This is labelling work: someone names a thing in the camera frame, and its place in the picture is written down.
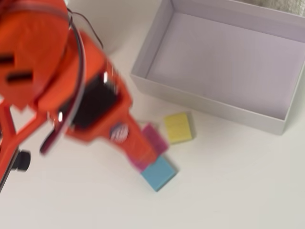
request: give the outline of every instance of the white surface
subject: white surface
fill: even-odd
[[[305,43],[175,13],[147,79],[284,120]]]
[[[128,76],[158,4],[71,0],[73,9],[88,15],[126,77],[134,116],[161,123],[165,115],[185,108],[138,92]],[[0,194],[0,227],[302,229],[304,89],[302,80],[283,136],[192,111],[197,138],[170,148],[167,156],[180,173],[159,193],[122,155],[99,141],[83,146],[64,139],[50,155],[39,156],[51,129],[45,126],[23,144],[33,154],[28,172],[11,173]],[[15,117],[20,126],[30,114]]]

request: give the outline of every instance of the white box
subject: white box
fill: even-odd
[[[305,61],[305,18],[231,0],[163,0],[132,70],[140,91],[274,134]]]

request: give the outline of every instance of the black cable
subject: black cable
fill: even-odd
[[[68,23],[71,22],[71,28],[73,29],[75,39],[77,41],[77,47],[79,52],[79,70],[78,77],[76,81],[76,87],[72,94],[71,103],[69,105],[69,109],[67,110],[66,115],[63,117],[62,122],[59,122],[58,126],[54,128],[54,130],[47,136],[44,142],[41,145],[41,153],[46,154],[50,147],[54,144],[57,138],[60,136],[62,132],[68,128],[68,126],[72,123],[73,118],[75,117],[79,105],[81,103],[81,99],[84,93],[84,76],[85,76],[85,53],[84,47],[81,40],[81,36],[75,26],[75,24],[70,21],[70,18],[65,13],[61,12],[57,8],[49,5],[49,4],[39,4],[39,3],[14,3],[10,5],[10,8],[6,12],[18,12],[18,11],[36,11],[49,13],[60,18],[65,19]]]
[[[90,23],[90,21],[81,13],[78,13],[78,12],[74,12],[72,10],[70,10],[69,8],[67,8],[68,12],[71,14],[71,21],[73,21],[73,14],[76,14],[76,15],[79,15],[81,16],[87,23],[88,25],[90,26],[92,32],[94,33],[94,36],[96,37],[96,39],[98,40],[99,44],[101,45],[102,49],[104,49],[104,44],[103,42],[101,41],[100,37],[97,35],[94,27],[92,26],[92,24]]]

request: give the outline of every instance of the white table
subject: white table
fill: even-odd
[[[129,72],[156,13],[156,0],[71,0],[93,23],[134,98],[132,114],[162,123],[186,108],[146,96]],[[172,146],[178,175],[155,193],[117,149],[62,139],[47,157],[46,125],[22,148],[26,173],[0,195],[3,229],[301,229],[305,227],[305,81],[283,136],[192,111],[197,137]],[[30,112],[14,113],[17,126]]]

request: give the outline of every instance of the black panel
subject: black panel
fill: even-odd
[[[8,83],[25,83],[33,81],[33,72],[24,71],[24,72],[12,72],[6,77]]]
[[[77,128],[86,129],[97,122],[118,102],[114,90],[104,84],[100,75],[87,83],[80,107],[72,122]],[[69,101],[65,103],[60,112],[68,109]]]

